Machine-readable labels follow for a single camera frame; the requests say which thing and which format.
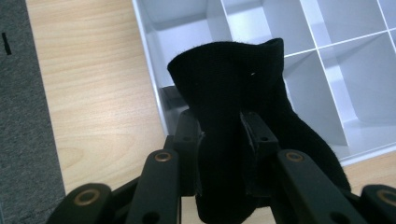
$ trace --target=black sock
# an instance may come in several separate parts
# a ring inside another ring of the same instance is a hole
[[[259,113],[282,148],[305,152],[335,185],[350,189],[332,150],[292,111],[282,77],[283,57],[283,40],[277,38],[260,45],[202,45],[168,64],[205,132],[198,155],[203,193],[196,196],[204,222],[241,223],[258,203],[246,195],[240,171],[241,109]]]

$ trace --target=white compartment divider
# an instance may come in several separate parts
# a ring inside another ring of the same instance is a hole
[[[315,48],[299,2],[223,0],[223,3],[235,41],[260,44],[282,37],[285,54]]]
[[[396,1],[395,0],[378,0],[382,9],[385,22],[389,29],[396,28]]]
[[[213,41],[233,40],[225,9],[220,0],[207,1],[206,15]]]
[[[285,41],[294,110],[343,164],[396,150],[395,0],[133,0],[165,134],[187,108],[166,66],[215,41]]]
[[[386,30],[373,0],[301,2],[319,47]]]
[[[392,41],[393,41],[393,48],[396,51],[396,48],[395,48],[395,46],[396,46],[396,29],[390,31],[389,33],[390,33],[390,38],[392,38]]]

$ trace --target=wooden table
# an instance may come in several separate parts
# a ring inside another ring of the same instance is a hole
[[[164,134],[129,0],[27,0],[66,192],[140,175]],[[396,188],[396,152],[346,167],[355,193]],[[247,223],[274,222],[260,209]],[[200,223],[193,198],[183,222]]]

